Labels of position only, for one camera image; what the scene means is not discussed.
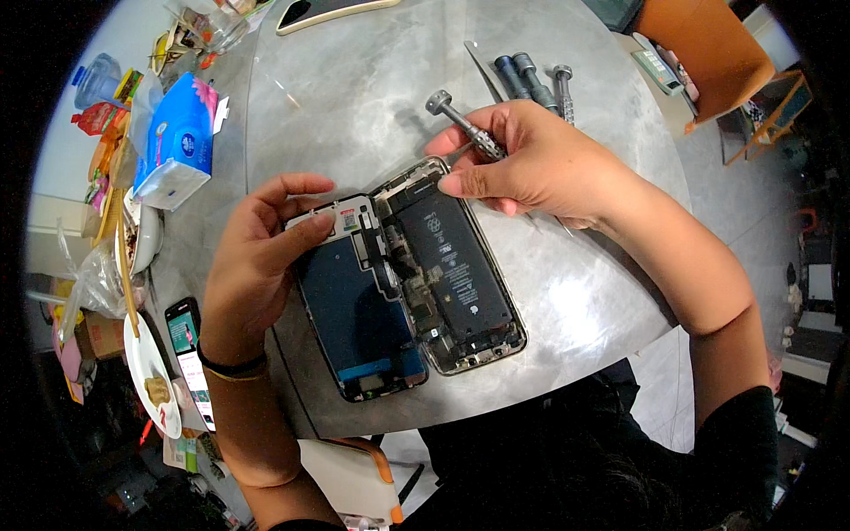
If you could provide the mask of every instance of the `phone battery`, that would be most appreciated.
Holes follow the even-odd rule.
[[[396,219],[457,339],[513,320],[460,200],[435,190]]]

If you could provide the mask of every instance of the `phone screen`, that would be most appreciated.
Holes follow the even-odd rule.
[[[189,387],[192,400],[198,408],[198,412],[211,432],[215,431],[215,420],[213,419],[213,405],[210,403],[209,387],[207,378],[204,377],[203,365],[198,358],[198,330],[192,315],[192,307],[189,302],[179,302],[166,312],[168,324],[168,335],[171,337],[171,345],[183,378]]]

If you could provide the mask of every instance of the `right hand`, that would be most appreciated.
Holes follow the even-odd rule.
[[[508,157],[487,163],[467,150],[439,182],[448,195],[480,198],[508,216],[540,209],[574,229],[602,229],[627,200],[626,184],[640,177],[592,138],[536,103],[512,100],[467,115],[507,148]],[[445,156],[469,143],[453,125],[425,146]]]

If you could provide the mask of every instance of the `left hand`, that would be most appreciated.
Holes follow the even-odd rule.
[[[289,266],[333,228],[320,214],[281,232],[281,223],[323,203],[299,194],[333,189],[315,173],[282,173],[248,195],[230,215],[207,276],[201,345],[214,363],[239,364],[262,352],[268,329],[292,288]]]

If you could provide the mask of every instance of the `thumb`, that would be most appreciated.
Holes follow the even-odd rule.
[[[282,273],[296,258],[324,241],[335,221],[333,214],[323,212],[269,239],[267,258],[270,268]]]
[[[454,197],[511,197],[510,181],[507,178],[507,159],[471,166],[451,172],[437,184],[440,191]]]

